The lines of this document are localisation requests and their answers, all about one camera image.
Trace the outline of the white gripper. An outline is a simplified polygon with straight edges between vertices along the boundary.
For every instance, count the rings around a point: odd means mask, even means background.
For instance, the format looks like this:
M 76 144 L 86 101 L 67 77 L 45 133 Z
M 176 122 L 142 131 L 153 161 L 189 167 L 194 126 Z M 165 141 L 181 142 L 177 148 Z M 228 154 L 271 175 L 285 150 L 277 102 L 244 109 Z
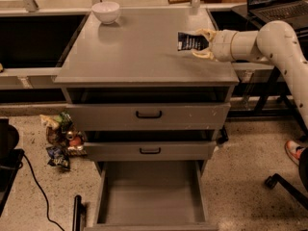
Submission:
M 232 32 L 230 30 L 214 31 L 211 29 L 198 29 L 195 34 L 207 43 L 211 42 L 211 51 L 206 48 L 201 51 L 193 50 L 192 54 L 200 59 L 214 59 L 220 62 L 230 62 L 231 56 L 231 41 Z

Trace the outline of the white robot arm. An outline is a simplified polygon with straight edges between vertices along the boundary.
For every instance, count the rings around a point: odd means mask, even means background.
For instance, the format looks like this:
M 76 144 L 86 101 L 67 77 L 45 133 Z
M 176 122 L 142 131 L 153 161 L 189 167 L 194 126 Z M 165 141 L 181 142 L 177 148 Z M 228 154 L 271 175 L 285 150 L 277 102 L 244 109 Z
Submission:
M 209 42 L 207 48 L 192 51 L 198 58 L 219 62 L 245 60 L 276 66 L 283 75 L 304 124 L 308 126 L 308 62 L 291 25 L 276 20 L 267 23 L 259 31 L 200 29 L 195 34 Z

